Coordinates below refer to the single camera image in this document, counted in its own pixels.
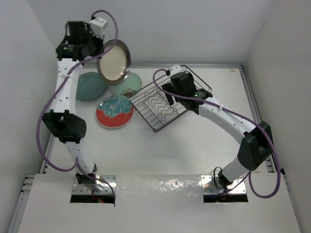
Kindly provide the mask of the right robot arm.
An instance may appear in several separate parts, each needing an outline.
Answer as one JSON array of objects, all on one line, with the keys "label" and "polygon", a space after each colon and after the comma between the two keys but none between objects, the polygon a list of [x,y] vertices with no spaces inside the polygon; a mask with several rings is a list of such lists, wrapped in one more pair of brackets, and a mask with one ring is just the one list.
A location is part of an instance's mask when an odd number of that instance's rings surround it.
[{"label": "right robot arm", "polygon": [[170,82],[162,85],[169,102],[176,100],[187,110],[205,117],[229,133],[240,145],[237,157],[218,173],[221,189],[226,189],[242,174],[256,170],[272,153],[266,138],[271,137],[270,126],[262,122],[258,127],[248,120],[230,113],[205,89],[196,88],[193,76],[184,71],[167,71]]}]

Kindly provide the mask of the red teal floral plate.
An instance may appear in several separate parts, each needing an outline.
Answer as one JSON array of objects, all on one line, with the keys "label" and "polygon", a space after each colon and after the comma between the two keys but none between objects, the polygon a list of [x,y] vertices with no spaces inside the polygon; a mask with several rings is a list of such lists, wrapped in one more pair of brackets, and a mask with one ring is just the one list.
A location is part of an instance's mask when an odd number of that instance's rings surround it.
[{"label": "red teal floral plate", "polygon": [[130,100],[121,95],[112,95],[102,100],[96,108],[99,124],[106,128],[116,129],[125,126],[134,114]]}]

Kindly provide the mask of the dark wire dish rack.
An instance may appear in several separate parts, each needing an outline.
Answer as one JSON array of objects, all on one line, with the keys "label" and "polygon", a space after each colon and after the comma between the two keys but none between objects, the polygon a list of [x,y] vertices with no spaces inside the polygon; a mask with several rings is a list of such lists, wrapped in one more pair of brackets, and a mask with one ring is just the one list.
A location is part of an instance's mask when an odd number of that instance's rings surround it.
[{"label": "dark wire dish rack", "polygon": [[174,101],[173,105],[169,105],[165,93],[153,82],[153,74],[157,70],[143,68],[139,71],[142,88],[129,98],[137,114],[155,133],[188,112],[179,102]]}]

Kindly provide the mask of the teal blue plate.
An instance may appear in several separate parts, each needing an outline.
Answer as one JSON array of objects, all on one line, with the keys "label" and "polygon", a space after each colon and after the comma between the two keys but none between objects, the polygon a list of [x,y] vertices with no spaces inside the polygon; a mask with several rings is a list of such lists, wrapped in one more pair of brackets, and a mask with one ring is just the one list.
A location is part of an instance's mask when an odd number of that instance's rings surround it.
[{"label": "teal blue plate", "polygon": [[97,72],[86,72],[78,79],[76,99],[89,101],[100,97],[107,90],[107,84]]}]

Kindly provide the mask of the grey rim cream plate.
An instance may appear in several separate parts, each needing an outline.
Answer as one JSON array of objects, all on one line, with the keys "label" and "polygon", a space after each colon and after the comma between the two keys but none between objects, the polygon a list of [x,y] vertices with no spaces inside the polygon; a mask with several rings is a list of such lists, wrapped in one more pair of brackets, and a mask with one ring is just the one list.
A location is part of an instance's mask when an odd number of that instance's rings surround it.
[{"label": "grey rim cream plate", "polygon": [[117,86],[125,81],[131,69],[131,55],[127,45],[117,40],[109,40],[104,44],[104,51],[111,49],[97,60],[97,70],[101,79],[108,85]]}]

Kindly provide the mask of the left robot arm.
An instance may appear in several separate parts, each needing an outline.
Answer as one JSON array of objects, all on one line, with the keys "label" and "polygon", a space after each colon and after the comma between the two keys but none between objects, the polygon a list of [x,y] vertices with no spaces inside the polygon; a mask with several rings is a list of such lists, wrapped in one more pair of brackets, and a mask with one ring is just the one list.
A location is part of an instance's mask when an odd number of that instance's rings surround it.
[{"label": "left robot arm", "polygon": [[103,52],[105,19],[93,18],[90,22],[69,21],[65,36],[56,48],[58,75],[56,95],[43,115],[43,122],[66,147],[76,164],[76,179],[92,193],[103,191],[105,184],[97,175],[84,139],[86,122],[76,114],[76,93],[83,68],[81,63],[88,56]]}]

